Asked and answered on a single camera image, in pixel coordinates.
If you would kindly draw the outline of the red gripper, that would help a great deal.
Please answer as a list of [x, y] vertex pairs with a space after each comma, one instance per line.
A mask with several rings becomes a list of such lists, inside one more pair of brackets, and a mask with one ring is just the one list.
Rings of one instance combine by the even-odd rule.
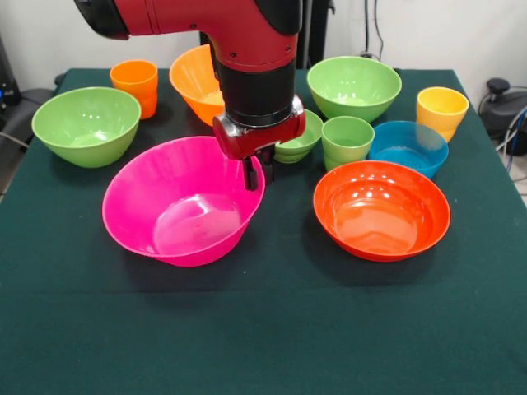
[[299, 137], [306, 126], [304, 106], [298, 95], [292, 101], [292, 112], [283, 122], [268, 128], [249, 128], [231, 121], [226, 114], [213, 119], [212, 130], [223, 153], [232, 160], [242, 160], [244, 166], [245, 188], [255, 191], [258, 187], [258, 176], [253, 167], [252, 156], [259, 153], [265, 182], [274, 181], [274, 149], [265, 148], [275, 143], [289, 142]]

